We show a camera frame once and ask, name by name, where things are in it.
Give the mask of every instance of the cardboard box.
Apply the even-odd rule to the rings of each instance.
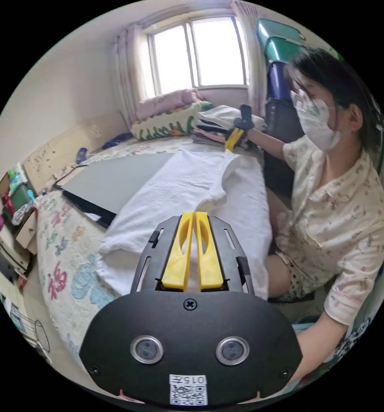
[[[0,180],[0,199],[9,194],[10,190],[10,178],[8,173],[6,173],[2,180]]]

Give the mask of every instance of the woman's right arm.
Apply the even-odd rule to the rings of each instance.
[[[248,132],[248,139],[275,158],[285,161],[283,155],[284,143],[279,139],[268,136],[267,134],[262,133],[256,129],[251,129]]]

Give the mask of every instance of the dark hair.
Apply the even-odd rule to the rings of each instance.
[[[358,134],[361,148],[365,151],[378,150],[380,136],[376,127],[381,122],[381,114],[374,106],[367,86],[346,61],[321,48],[302,46],[285,67],[290,89],[293,89],[293,81],[297,82],[295,70],[327,89],[338,106],[347,109],[351,104],[356,104],[363,114],[363,125]]]

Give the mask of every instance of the face mask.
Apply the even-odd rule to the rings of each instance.
[[[308,139],[322,151],[335,147],[341,132],[334,132],[328,127],[330,108],[322,100],[311,100],[302,90],[298,95],[291,91],[291,98]]]

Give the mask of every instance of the floral bedspread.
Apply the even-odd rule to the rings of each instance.
[[[135,139],[101,152],[85,163],[146,153],[221,151],[222,148],[194,144],[190,137],[139,142]],[[37,256],[43,296],[53,324],[74,359],[81,364],[79,349],[90,321],[115,292],[95,270],[97,253],[105,230],[73,208],[52,184],[66,175],[70,165],[54,175],[38,197]]]

